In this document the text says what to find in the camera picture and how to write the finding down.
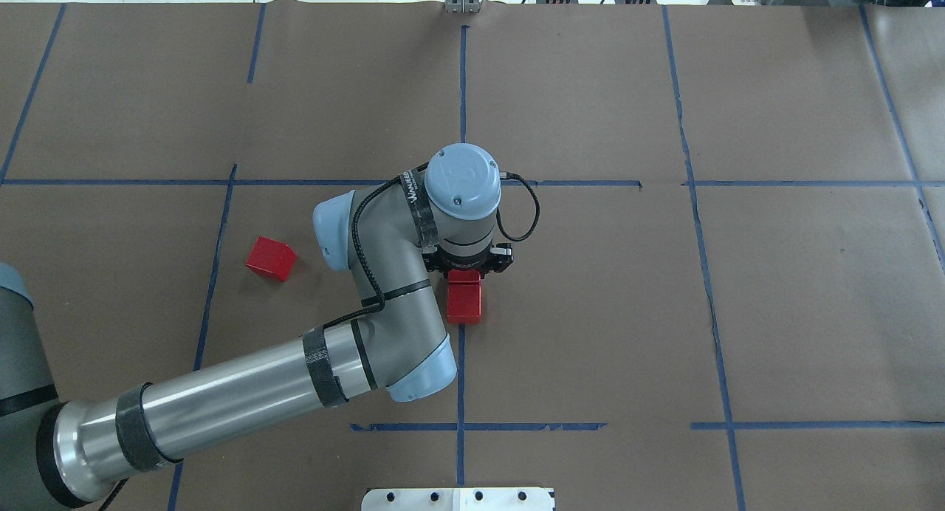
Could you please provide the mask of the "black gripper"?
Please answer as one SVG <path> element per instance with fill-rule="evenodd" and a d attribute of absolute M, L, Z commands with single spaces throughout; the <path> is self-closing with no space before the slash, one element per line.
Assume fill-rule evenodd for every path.
<path fill-rule="evenodd" d="M 451 271 L 475 271 L 486 275 L 505 271 L 513 263 L 514 256 L 510 243 L 440 241 L 422 248 L 422 260 L 428 272 L 446 275 Z"/>

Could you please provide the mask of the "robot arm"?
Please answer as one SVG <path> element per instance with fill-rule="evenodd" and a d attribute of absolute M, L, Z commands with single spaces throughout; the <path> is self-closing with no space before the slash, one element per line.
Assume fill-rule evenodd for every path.
<path fill-rule="evenodd" d="M 20 273 L 2 265 L 2 508 L 70 510 L 129 478 L 290 418 L 384 388 L 424 399 L 458 373 L 430 273 L 502 272 L 502 171 L 456 143 L 375 189 L 313 210 L 318 247 L 361 307 L 296 340 L 100 402 L 61 401 Z"/>

